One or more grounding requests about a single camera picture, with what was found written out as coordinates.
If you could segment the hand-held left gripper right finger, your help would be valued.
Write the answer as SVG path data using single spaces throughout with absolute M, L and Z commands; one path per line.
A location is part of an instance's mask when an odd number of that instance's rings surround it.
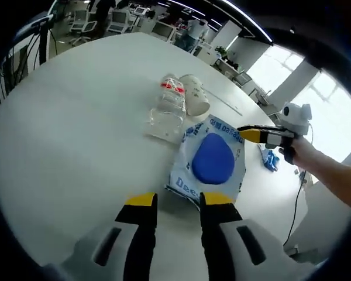
M 316 269 L 289 257 L 275 236 L 244 220 L 222 193 L 201 193 L 199 213 L 210 280 L 307 280 Z

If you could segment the person's right hand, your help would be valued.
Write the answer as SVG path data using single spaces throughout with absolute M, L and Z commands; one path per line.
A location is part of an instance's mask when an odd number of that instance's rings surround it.
M 278 150 L 286 162 L 307 170 L 315 153 L 314 147 L 302 136 L 294 138 L 290 146 Z

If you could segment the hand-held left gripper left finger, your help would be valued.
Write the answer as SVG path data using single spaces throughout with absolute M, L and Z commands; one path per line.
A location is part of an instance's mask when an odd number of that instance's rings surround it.
M 44 266 L 46 280 L 149 280 L 157 202 L 156 193 L 127 199 L 116 218 L 81 237 L 68 258 Z

